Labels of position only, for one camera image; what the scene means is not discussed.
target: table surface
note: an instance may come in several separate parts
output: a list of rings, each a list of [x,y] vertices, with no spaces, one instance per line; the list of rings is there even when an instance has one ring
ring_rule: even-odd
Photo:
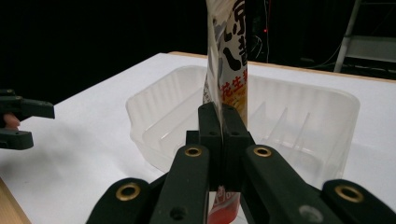
[[[20,129],[33,133],[35,146],[0,150],[0,177],[18,202],[8,194],[20,214],[8,218],[15,223],[84,223],[116,181],[135,177],[151,182],[161,176],[163,172],[145,161],[131,140],[125,104],[185,65],[207,66],[207,58],[181,52],[157,54],[60,102],[55,106],[56,119],[24,120]],[[249,63],[248,71],[355,95],[361,110],[343,178],[364,186],[396,210],[396,82],[264,63]],[[19,206],[28,219],[18,212]]]

